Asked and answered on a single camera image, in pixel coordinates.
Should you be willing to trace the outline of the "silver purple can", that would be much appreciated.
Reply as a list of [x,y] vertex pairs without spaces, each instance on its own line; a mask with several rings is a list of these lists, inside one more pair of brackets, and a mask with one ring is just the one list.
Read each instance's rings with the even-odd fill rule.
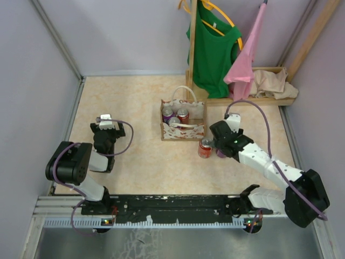
[[216,149],[216,155],[220,158],[226,158],[226,155],[220,149]]

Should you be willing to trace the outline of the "red soda can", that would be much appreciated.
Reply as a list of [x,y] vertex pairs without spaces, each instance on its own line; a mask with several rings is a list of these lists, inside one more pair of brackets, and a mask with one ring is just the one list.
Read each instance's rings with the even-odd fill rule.
[[203,137],[199,141],[198,155],[203,159],[209,158],[212,154],[213,147],[213,140],[209,137]]

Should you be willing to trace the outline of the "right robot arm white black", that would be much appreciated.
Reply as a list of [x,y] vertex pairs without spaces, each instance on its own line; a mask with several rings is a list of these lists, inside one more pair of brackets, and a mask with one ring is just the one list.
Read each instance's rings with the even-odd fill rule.
[[273,182],[278,189],[255,187],[241,199],[241,208],[246,213],[257,209],[285,214],[301,228],[315,219],[326,220],[330,201],[318,172],[302,171],[291,167],[271,153],[266,153],[240,128],[232,129],[221,120],[210,126],[213,143],[228,158],[247,165]]

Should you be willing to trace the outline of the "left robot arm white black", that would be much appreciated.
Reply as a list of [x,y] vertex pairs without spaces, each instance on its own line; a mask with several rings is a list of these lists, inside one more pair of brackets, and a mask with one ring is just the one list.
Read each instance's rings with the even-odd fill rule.
[[45,176],[48,180],[76,191],[85,199],[82,203],[83,215],[117,213],[109,190],[88,175],[88,171],[110,173],[113,170],[115,157],[128,149],[115,151],[117,139],[126,136],[124,124],[130,125],[112,119],[91,123],[94,134],[92,144],[63,141],[47,163]]

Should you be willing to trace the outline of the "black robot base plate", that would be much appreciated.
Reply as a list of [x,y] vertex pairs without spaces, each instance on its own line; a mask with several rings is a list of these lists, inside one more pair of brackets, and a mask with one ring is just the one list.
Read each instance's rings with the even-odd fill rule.
[[241,195],[112,195],[102,201],[85,201],[82,215],[110,215],[116,223],[231,223],[232,218],[255,213]]

